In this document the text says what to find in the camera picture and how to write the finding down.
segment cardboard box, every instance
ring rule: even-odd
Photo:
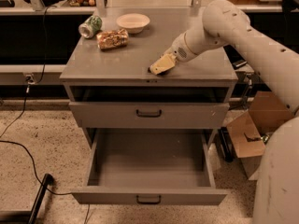
[[[265,144],[261,137],[293,118],[293,113],[271,91],[258,91],[250,108],[227,125],[235,154],[249,180],[258,179]]]

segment floor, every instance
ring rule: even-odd
[[[20,113],[21,104],[1,105],[0,133]],[[240,114],[238,110],[230,111],[225,122]],[[28,104],[1,140],[26,146],[35,159],[39,178],[45,173],[54,177],[53,191],[64,193],[82,186],[90,148],[67,105]],[[91,205],[87,223],[250,224],[256,182],[247,180],[240,160],[225,162],[214,144],[209,156],[217,188],[228,191],[219,206]],[[0,143],[0,211],[30,209],[38,189],[25,150]],[[47,193],[36,223],[83,224],[87,210],[88,205],[78,204],[72,195]]]

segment box flap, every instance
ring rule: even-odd
[[[293,118],[293,113],[271,91],[258,91],[249,113],[260,134],[274,132]]]
[[[265,145],[262,140],[248,141],[246,136],[251,139],[261,138],[256,129],[249,112],[234,119],[227,126],[236,156],[238,158],[255,157],[263,155]]]

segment gray cabinet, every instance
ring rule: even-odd
[[[187,8],[108,8],[105,28],[132,12],[149,16],[150,25],[127,47],[103,52],[95,39],[81,39],[61,75],[91,147],[73,195],[79,203],[219,204],[226,191],[215,187],[208,147],[229,108],[235,72],[224,50],[215,49],[165,76],[149,73],[198,17]],[[187,22],[173,23],[177,17]]]

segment drawer handle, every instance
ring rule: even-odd
[[[141,202],[139,200],[139,196],[137,195],[136,196],[136,202],[138,204],[141,204],[141,205],[157,205],[157,204],[160,204],[161,203],[161,195],[158,196],[158,201],[157,202]]]
[[[141,118],[158,118],[162,115],[162,110],[158,110],[156,112],[142,112],[139,109],[136,110],[136,114]]]

